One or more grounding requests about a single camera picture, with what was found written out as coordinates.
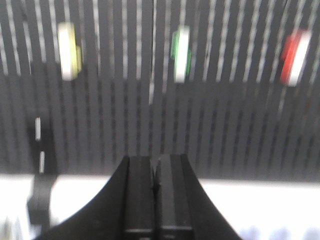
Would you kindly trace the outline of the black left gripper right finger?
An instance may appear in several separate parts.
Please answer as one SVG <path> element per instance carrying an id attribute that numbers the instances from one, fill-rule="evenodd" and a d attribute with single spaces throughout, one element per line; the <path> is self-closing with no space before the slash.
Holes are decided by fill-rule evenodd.
<path id="1" fill-rule="evenodd" d="M 187 155 L 161 155 L 154 188 L 157 240 L 240 239 L 206 194 Z"/>

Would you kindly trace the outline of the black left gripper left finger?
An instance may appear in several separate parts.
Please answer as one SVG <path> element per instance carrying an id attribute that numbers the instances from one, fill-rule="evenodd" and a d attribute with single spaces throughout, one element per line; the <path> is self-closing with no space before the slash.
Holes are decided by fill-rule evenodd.
<path id="1" fill-rule="evenodd" d="M 148 156 L 125 156 L 84 207 L 38 240 L 155 240 L 154 175 Z"/>

